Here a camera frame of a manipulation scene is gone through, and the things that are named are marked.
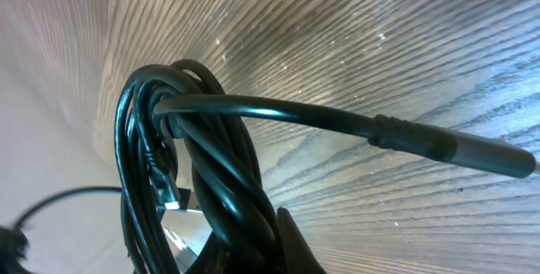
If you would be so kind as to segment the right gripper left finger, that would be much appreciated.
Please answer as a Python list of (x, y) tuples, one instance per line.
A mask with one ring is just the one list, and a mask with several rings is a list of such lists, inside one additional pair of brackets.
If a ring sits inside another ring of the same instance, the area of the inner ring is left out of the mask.
[(212, 232), (186, 274), (233, 274), (234, 265), (233, 258)]

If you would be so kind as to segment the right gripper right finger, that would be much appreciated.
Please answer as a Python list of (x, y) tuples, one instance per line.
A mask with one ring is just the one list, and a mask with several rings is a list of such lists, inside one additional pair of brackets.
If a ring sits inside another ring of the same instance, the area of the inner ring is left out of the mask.
[(290, 212), (280, 207), (277, 210), (277, 220), (284, 272), (287, 274), (326, 274)]

